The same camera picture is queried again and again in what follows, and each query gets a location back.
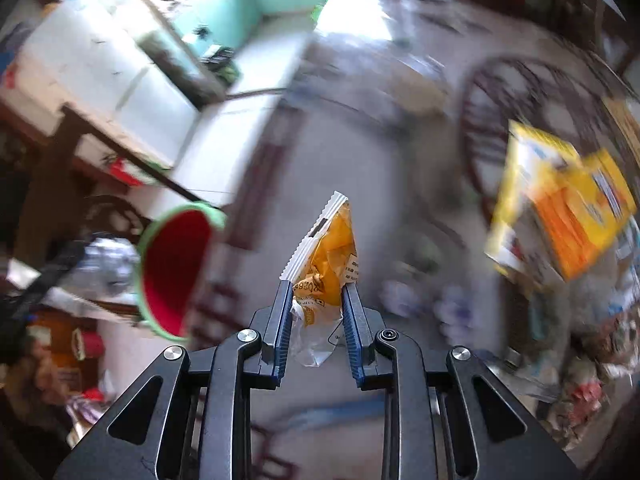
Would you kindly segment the orange snack wrapper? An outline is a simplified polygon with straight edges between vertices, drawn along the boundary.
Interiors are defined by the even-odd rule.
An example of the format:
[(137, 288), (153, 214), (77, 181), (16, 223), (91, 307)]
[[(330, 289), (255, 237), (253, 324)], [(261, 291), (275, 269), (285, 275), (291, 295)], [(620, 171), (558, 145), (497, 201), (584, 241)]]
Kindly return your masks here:
[(342, 289), (359, 278), (349, 199), (334, 192), (288, 260), (281, 278), (292, 285), (290, 355), (319, 367), (331, 356), (341, 325)]

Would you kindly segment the yellow iced tea carton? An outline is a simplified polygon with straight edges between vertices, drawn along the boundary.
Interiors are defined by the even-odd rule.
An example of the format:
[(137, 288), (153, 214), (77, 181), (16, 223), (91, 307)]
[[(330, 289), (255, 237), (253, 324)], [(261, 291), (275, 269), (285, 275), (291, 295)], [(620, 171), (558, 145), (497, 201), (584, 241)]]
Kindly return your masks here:
[(554, 287), (591, 268), (636, 210), (607, 150), (580, 156), (551, 133), (510, 122), (485, 254), (506, 275)]

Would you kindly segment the red green-rimmed trash bin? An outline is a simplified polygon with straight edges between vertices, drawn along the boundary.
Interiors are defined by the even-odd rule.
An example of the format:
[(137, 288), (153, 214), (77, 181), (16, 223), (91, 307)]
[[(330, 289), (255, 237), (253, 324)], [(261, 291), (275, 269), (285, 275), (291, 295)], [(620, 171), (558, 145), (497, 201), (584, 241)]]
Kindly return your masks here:
[(176, 344), (186, 342), (186, 317), (202, 267), (226, 227), (226, 214), (192, 202), (165, 212), (143, 232), (134, 290), (142, 320)]

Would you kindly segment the white refrigerator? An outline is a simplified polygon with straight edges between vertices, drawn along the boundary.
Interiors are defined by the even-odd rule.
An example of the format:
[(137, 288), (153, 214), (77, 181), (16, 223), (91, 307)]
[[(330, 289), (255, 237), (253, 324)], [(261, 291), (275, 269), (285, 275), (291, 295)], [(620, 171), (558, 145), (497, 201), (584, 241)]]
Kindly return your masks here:
[(49, 112), (73, 107), (160, 168), (175, 166), (198, 110), (98, 0), (62, 0), (18, 54), (16, 88)]

